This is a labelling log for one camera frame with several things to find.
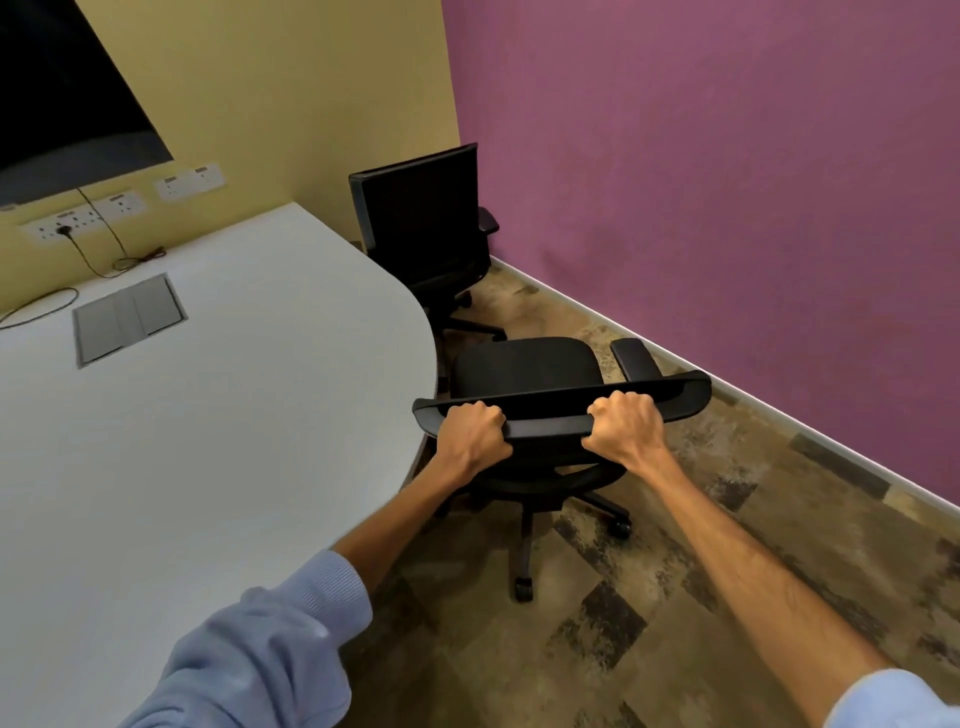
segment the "baseboard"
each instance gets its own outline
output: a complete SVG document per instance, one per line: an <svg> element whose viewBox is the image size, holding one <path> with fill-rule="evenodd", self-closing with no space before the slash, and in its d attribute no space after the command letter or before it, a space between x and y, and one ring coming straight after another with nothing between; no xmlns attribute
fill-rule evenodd
<svg viewBox="0 0 960 728"><path fill-rule="evenodd" d="M571 299L565 293L561 293L556 288L552 288L546 283L540 280L537 280L532 276L528 276L523 271L518 270L514 266L510 265L510 263L504 262L503 260L500 260L497 257L493 257L492 259L496 263L496 265L499 266L500 268L510 271L512 274L514 274L518 278L524 279L527 282L531 283L532 285L537 286L540 290L549 291L552 295L563 299L569 305L580 309L581 311L589 314L590 316L600 319L607 326L614 328L618 331L622 331L626 336L634 336L637 339L641 339L643 343L650 349L650 351L657 354L658 356L661 356L664 359L667 359L669 361L673 361L679 367L683 367L684 369L688 369L688 370L700 369L704 372L707 372L707 370L703 369L703 367L698 367L693 362L687 361L681 356L677 356L672 351L665 349L664 347L660 346L656 342L650 341L650 339L646 338L645 336L641 336L635 331L631 331L628 328L621 326L613 319L608 318L607 316L604 316L602 313L599 313L598 311L594 311L592 308L583 305L582 303L580 303L575 299ZM941 498L935 493L930 493L926 488L922 488L912 480L909 480L903 477L902 475L894 473L889 468L884 468L882 465L871 460L869 457L861 455L856 450L850 449L846 445L838 443L836 440L828 437L823 432L815 430L813 427L809 425L805 425L799 420L793 417L790 417L790 415L786 414L785 412L781 412L776 407L770 404L767 404L765 401L754 397L749 392L744 392L742 389L733 386L727 381L724 381L719 376L715 376L710 372L707 372L707 374L709 374L710 378L713 380L713 386L715 389L718 389L721 392L731 397L735 397L739 400L747 402L748 404L750 404L750 406L752 406L757 411L762 412L766 417L768 417L778 426L793 432L801 432L803 435L805 435L806 437L808 437L810 440L817 443L821 447L826 448L840 455L841 457L846 458L847 460L853 462L855 465L863 468L868 473L873 473L877 477L880 477L883 480L886 480L888 483L890 483L890 485L896 488L900 488L906 491L907 493L909 493L910 495L916 497L917 499L927 503L928 505L940 511L943 511L944 513L948 514L949 516L955 519L960 520L960 506L954 505L949 500Z"/></svg>

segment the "patterned carpet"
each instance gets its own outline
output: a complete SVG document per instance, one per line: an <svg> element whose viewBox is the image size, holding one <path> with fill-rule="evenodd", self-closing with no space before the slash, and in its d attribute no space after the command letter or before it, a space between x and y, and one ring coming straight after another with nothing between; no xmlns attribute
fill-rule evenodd
<svg viewBox="0 0 960 728"><path fill-rule="evenodd" d="M458 316L511 338L576 336L622 380L607 348L621 332L498 269L473 298ZM456 352L473 338L449 341ZM667 436L697 485L960 702L960 524L727 396ZM574 502L538 516L530 604L511 599L517 505L461 498L429 523L343 649L344 725L802 728L659 501L629 475L601 493L630 509L630 540Z"/></svg>

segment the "black office chair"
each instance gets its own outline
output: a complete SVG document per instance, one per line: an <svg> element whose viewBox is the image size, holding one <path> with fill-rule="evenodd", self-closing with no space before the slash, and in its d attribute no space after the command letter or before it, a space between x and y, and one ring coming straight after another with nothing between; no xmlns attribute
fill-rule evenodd
<svg viewBox="0 0 960 728"><path fill-rule="evenodd" d="M424 307L441 350L447 329L492 334L500 327L453 318L469 308L467 290L490 270L487 237L500 226L478 204L477 145L349 176L367 253L404 283ZM445 371L440 391L445 391Z"/></svg>
<svg viewBox="0 0 960 728"><path fill-rule="evenodd" d="M513 500L522 506L517 601L533 598L530 549L535 513L559 511L570 497L605 514L610 533L630 537L630 514L593 491L610 485L626 471L585 450L580 440L590 434L593 418L587 408L615 390L649 394L665 422L691 417L709 404L712 385L700 371L663 376L639 339L610 344L627 381L604 384L592 349L578 339L545 337L479 344L457 356L450 376L450 400L417 400L414 415L420 427L436 437L446 411L456 404L483 401L499 406L507 417L504 437L514 454L489 468L458 491L481 499ZM561 466L592 465L559 474Z"/></svg>

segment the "yellow wall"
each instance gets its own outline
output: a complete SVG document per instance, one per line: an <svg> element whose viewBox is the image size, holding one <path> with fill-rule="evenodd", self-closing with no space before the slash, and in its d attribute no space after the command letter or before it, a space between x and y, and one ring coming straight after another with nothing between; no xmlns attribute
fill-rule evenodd
<svg viewBox="0 0 960 728"><path fill-rule="evenodd" d="M350 172L458 143L440 0L79 4L176 160L84 189L147 200L114 226L133 254L291 200L354 239ZM211 161L227 187L156 197L154 180ZM82 201L74 191L0 212L0 311L89 278L69 243L39 247L15 228ZM99 270L119 253L106 232L78 243Z"/></svg>

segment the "electrical outlet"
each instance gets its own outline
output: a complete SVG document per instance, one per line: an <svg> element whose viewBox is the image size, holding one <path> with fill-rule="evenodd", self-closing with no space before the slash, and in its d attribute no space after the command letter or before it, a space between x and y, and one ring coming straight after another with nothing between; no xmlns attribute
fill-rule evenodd
<svg viewBox="0 0 960 728"><path fill-rule="evenodd" d="M109 223L124 217L139 215L147 211L147 204L136 192L128 189L118 195L105 197L103 200L94 200L93 208Z"/></svg>
<svg viewBox="0 0 960 728"><path fill-rule="evenodd" d="M193 172L181 172L154 182L154 189L161 200L172 203L184 197L197 194Z"/></svg>
<svg viewBox="0 0 960 728"><path fill-rule="evenodd" d="M196 187L198 192L216 189L227 183L223 173L220 171L219 164L211 163L205 164L203 167L197 167L191 175L193 176L194 187Z"/></svg>
<svg viewBox="0 0 960 728"><path fill-rule="evenodd" d="M47 243L49 245L57 242L66 242L66 238L57 232L57 228L63 225L70 227L70 234L73 237L107 226L92 206L78 205L66 209L63 212L58 212L56 215L50 215L40 220L19 225L17 229L26 232L37 242Z"/></svg>

